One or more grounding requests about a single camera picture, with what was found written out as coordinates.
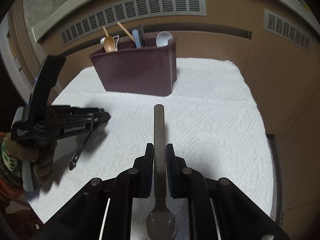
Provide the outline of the gloved left hand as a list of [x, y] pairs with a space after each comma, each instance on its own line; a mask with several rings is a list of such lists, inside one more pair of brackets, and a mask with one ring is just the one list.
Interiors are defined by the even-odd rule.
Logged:
[[31, 164], [31, 171], [41, 185], [50, 182], [57, 141], [11, 140], [10, 133], [1, 133], [1, 179], [12, 186], [22, 186], [22, 163]]

